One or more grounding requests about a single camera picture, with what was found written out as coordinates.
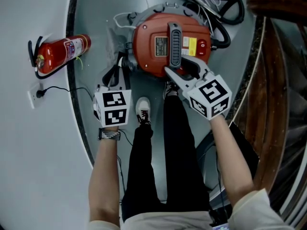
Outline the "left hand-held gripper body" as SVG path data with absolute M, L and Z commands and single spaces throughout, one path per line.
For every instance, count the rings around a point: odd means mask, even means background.
M 128 123 L 131 90 L 109 90 L 101 86 L 94 93 L 94 111 L 102 128 L 123 126 Z

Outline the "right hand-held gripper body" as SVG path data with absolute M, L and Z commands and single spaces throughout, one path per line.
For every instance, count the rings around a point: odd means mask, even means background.
M 232 92 L 221 75 L 210 71 L 187 92 L 187 98 L 193 110 L 212 120 L 230 108 Z

